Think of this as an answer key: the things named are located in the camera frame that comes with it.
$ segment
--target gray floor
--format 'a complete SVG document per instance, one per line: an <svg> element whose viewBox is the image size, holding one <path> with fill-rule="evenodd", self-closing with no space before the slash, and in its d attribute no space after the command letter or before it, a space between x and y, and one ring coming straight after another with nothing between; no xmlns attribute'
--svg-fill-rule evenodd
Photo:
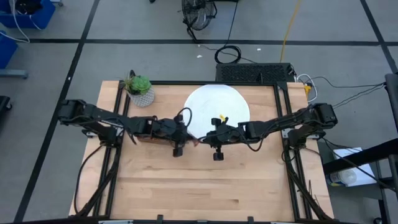
<svg viewBox="0 0 398 224"><path fill-rule="evenodd" d="M57 8L47 29L29 30L29 37L81 37L94 0L63 1L65 6ZM398 2L367 0L367 3L384 40L397 42ZM228 37L234 4L220 2L217 6L218 17L198 32L198 38ZM295 1L291 0L241 0L231 39L282 40L294 6ZM100 0L88 38L189 39L179 10L180 0L157 0L155 4L149 4L148 0ZM5 30L20 37L18 31ZM377 38L359 0L303 0L289 40L377 41ZM77 44L19 44L8 68L26 69L30 77L0 82L0 95L10 96L14 102L0 132L1 223L14 219L76 47ZM279 61L280 45L239 47L243 57L255 62ZM389 50L398 62L398 47ZM214 52L193 44L85 44L67 98L95 103L102 80L119 80L130 69L152 80L214 80L213 58ZM335 85L380 83L384 74L391 73L380 46L288 45L284 61L292 63L297 73L324 76ZM334 89L323 80L315 80L315 84L319 90L317 102L331 104L363 90ZM339 124L326 135L333 142L367 148L397 137L384 90L342 106L336 113ZM67 216L85 143L78 128L57 126L25 220ZM376 200L333 187L330 195L335 216L341 221L372 223L379 216Z"/></svg>

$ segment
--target wooden table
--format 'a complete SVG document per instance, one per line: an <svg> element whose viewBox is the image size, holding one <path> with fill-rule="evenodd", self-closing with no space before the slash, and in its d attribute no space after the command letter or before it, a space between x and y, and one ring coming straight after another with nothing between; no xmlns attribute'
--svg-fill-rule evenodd
<svg viewBox="0 0 398 224"><path fill-rule="evenodd" d="M198 87L154 85L154 103L146 108L130 103L128 116L173 118ZM288 83L288 87L292 110L306 107L303 85ZM112 111L117 88L116 81L103 82L97 106ZM233 88L247 101L252 121L277 117L273 87ZM125 96L124 92L119 113L123 111ZM84 158L98 144L96 138L89 139ZM308 140L307 147L318 150L313 140ZM225 160L216 162L212 159L214 149L204 144L193 147L190 143L182 157L174 158L171 146L148 142L138 142L135 146L125 135L111 218L154 220L162 214L165 220L246 221L253 216L255 221L294 221L286 168L280 158L280 133L270 134L259 152L252 152L244 144L225 146L223 152ZM78 192L79 209L97 188L103 157L104 150L86 163ZM333 217L319 155L301 150L301 157L307 187L311 180L312 194L326 214ZM100 214L107 194L105 190ZM301 217L305 217L299 193L297 198Z"/></svg>

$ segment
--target green succulent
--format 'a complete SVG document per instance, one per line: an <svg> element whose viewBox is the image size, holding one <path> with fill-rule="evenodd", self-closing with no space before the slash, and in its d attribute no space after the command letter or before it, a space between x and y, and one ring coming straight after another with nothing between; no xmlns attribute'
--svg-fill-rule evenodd
<svg viewBox="0 0 398 224"><path fill-rule="evenodd" d="M149 79L143 76L128 77L123 82L125 89L132 95L144 95L152 86Z"/></svg>

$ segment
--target blue bin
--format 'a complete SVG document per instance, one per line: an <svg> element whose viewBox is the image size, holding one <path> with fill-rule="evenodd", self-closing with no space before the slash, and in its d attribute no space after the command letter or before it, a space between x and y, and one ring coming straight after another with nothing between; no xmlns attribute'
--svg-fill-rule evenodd
<svg viewBox="0 0 398 224"><path fill-rule="evenodd" d="M17 50L17 43L0 34L0 69L6 68L8 62L10 61L12 55Z"/></svg>
<svg viewBox="0 0 398 224"><path fill-rule="evenodd" d="M20 28L38 28L44 29L50 22L50 19L55 11L55 6L50 2L50 0L32 0L40 2L43 6L42 9L38 10L33 15L18 15L16 14L17 22ZM8 28L16 28L17 25L14 21L14 16L12 15L12 9L10 8L8 0L0 0L0 11L6 12L5 14L0 13L0 23Z"/></svg>

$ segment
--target round white plate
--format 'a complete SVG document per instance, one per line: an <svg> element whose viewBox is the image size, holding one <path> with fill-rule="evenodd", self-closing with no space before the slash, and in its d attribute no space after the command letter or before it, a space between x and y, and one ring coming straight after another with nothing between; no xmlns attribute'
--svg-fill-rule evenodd
<svg viewBox="0 0 398 224"><path fill-rule="evenodd" d="M228 117L227 125L237 127L238 123L250 121L249 106L243 96L227 85L204 85L197 88L186 100L184 107L192 110L192 121L188 132L195 138L214 131L212 118ZM189 110L183 111L183 120L188 124Z"/></svg>

